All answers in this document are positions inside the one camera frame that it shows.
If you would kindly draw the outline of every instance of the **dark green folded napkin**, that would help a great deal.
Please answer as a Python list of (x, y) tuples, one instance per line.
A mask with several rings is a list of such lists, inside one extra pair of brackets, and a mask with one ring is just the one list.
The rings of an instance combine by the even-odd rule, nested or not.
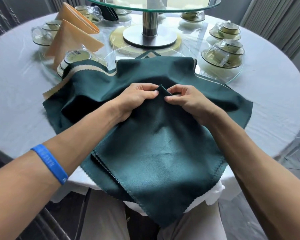
[(243, 128), (252, 112), (252, 102), (225, 84), (195, 74), (195, 66), (190, 57), (155, 52), (119, 60), (111, 71), (92, 60), (80, 61), (65, 69), (64, 80), (69, 81), (43, 103), (51, 125), (60, 133), (131, 83), (161, 84), (159, 95), (113, 128), (81, 167), (101, 189), (136, 202), (162, 227), (209, 191), (227, 165), (208, 129), (180, 106), (164, 101), (169, 95), (165, 88), (195, 86)]

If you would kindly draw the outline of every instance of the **forearm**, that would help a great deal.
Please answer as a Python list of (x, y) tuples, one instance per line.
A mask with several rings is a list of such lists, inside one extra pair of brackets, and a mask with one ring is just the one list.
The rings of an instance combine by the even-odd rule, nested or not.
[[(43, 144), (71, 175), (118, 117), (105, 104)], [(60, 183), (33, 151), (1, 168), (0, 239), (16, 239), (59, 187)]]
[(300, 180), (264, 153), (224, 111), (207, 126), (228, 164), (285, 239), (300, 239)]

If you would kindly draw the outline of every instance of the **white cloth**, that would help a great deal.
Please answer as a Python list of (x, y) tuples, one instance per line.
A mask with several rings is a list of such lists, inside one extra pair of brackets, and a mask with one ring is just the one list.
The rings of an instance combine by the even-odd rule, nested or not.
[[(0, 37), (0, 150), (12, 158), (55, 135), (45, 116), (42, 93), (57, 84), (58, 80), (43, 67), (38, 54), (39, 47), (30, 36), (31, 27), (42, 25), (44, 21), (54, 19), (55, 15), (24, 23)], [(198, 59), (199, 37), (207, 38), (209, 28), (222, 21), (206, 15), (203, 28), (184, 31), (179, 26), (178, 14), (175, 17), (166, 15), (161, 25), (172, 28), (182, 36), (179, 51)], [(132, 23), (142, 24), (141, 15), (131, 17)], [(111, 31), (116, 26), (130, 23), (107, 24), (112, 27), (100, 25), (101, 32), (95, 35), (105, 44), (98, 52), (101, 55), (111, 51), (108, 42)], [(300, 73), (273, 44), (244, 28), (241, 28), (241, 35), (240, 42), (246, 51), (244, 67), (229, 86), (254, 103), (246, 132), (262, 150), (274, 157), (293, 141), (300, 130)], [(69, 177), (69, 182), (100, 189), (81, 167)], [(68, 190), (55, 195), (56, 198), (62, 198)], [(228, 166), (220, 182), (200, 200), (193, 202), (192, 206), (202, 200), (212, 204), (219, 196), (230, 200), (239, 192), (239, 185)]]
[[(129, 240), (124, 204), (103, 191), (92, 190), (80, 240)], [(181, 219), (160, 229), (157, 240), (227, 240), (219, 206), (202, 202)]]

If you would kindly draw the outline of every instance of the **metal base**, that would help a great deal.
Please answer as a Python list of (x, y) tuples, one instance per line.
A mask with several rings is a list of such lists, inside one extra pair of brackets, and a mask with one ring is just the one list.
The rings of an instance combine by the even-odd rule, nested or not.
[(142, 34), (142, 25), (136, 25), (124, 30), (123, 38), (132, 45), (164, 47), (173, 44), (176, 41), (177, 33), (168, 31), (163, 27), (158, 27), (158, 34), (156, 36), (144, 36)]

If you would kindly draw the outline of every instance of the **right hand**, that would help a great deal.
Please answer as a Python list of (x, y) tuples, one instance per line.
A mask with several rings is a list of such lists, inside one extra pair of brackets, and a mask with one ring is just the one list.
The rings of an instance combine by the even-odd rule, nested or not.
[(175, 96), (166, 96), (164, 100), (169, 104), (180, 105), (186, 112), (192, 114), (200, 125), (206, 126), (213, 120), (212, 116), (221, 110), (194, 86), (176, 84), (167, 91), (181, 93)]

